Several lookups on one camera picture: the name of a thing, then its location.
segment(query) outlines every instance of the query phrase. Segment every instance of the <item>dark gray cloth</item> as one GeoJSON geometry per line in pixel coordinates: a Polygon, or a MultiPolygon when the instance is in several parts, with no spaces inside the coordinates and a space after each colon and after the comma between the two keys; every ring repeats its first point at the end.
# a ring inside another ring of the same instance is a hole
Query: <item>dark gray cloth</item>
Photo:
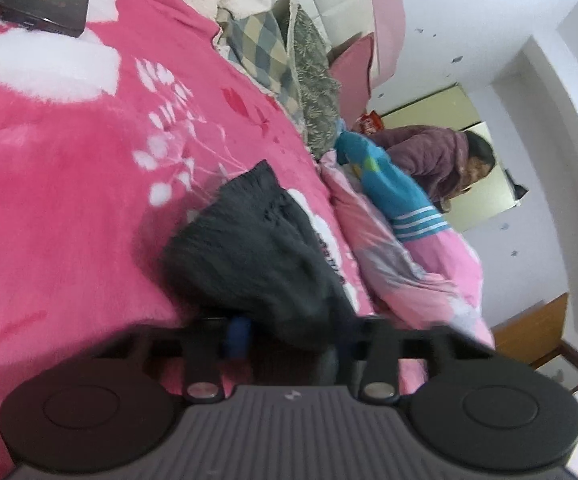
{"type": "Polygon", "coordinates": [[[169,240],[163,264],[180,298],[243,314],[297,348],[323,351],[354,318],[309,218],[265,160],[169,240]]]}

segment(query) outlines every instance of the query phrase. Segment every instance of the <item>checkered fabric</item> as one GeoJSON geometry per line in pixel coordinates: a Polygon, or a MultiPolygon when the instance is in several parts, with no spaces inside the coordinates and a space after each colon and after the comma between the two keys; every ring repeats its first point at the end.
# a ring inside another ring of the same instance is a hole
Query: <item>checkered fabric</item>
{"type": "Polygon", "coordinates": [[[219,9],[217,21],[223,28],[219,46],[229,46],[227,59],[244,70],[259,85],[273,92],[299,131],[304,129],[298,84],[291,72],[285,40],[273,12],[234,20],[219,9]]]}

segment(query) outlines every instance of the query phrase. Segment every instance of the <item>woman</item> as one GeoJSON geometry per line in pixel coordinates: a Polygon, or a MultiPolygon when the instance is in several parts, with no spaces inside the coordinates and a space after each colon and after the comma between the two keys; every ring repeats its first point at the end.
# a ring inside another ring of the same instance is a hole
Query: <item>woman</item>
{"type": "Polygon", "coordinates": [[[444,202],[468,191],[496,166],[490,143],[469,130],[403,126],[381,130],[369,139],[412,176],[432,202],[444,202]]]}

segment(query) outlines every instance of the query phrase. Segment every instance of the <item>teal garment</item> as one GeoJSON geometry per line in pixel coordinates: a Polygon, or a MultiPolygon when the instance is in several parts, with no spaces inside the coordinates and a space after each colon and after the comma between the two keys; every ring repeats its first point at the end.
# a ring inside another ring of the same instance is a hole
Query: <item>teal garment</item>
{"type": "Polygon", "coordinates": [[[338,163],[351,164],[364,193],[389,221],[401,242],[449,229],[443,215],[416,181],[400,171],[368,137],[344,131],[335,148],[338,163]]]}

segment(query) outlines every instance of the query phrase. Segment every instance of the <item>purple jacket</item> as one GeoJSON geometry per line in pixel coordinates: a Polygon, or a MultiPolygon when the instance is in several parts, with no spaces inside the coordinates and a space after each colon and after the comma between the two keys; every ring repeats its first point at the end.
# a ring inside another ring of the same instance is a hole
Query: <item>purple jacket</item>
{"type": "Polygon", "coordinates": [[[439,126],[403,126],[369,136],[404,173],[411,175],[432,202],[455,191],[468,158],[462,132],[439,126]]]}

